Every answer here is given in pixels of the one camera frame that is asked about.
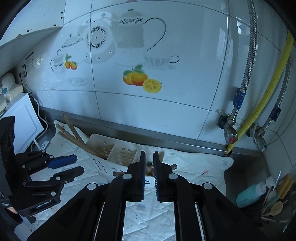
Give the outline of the black sleeved left forearm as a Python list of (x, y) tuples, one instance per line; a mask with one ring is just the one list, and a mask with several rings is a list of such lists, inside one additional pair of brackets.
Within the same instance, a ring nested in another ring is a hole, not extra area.
[(23, 219), (18, 213), (14, 213), (1, 205), (1, 236), (0, 241), (20, 240), (15, 234), (15, 229), (22, 224)]

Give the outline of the person's left hand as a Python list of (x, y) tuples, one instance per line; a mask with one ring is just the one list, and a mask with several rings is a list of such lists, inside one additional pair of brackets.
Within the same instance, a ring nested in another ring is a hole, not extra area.
[(10, 212), (12, 212), (14, 214), (18, 213), (13, 207), (7, 207), (7, 210), (9, 210)]

